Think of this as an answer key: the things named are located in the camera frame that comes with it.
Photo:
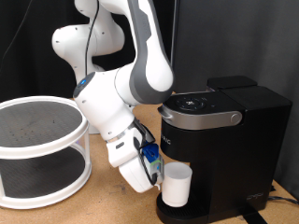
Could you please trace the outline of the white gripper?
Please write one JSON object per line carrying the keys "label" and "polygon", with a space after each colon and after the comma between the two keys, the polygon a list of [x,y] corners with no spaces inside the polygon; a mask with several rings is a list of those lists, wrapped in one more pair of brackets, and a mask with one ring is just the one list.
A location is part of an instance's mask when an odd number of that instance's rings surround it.
{"label": "white gripper", "polygon": [[[138,193],[143,193],[152,188],[152,185],[144,171],[141,160],[135,157],[119,167],[120,173],[127,183]],[[161,190],[161,183],[154,184]]]}

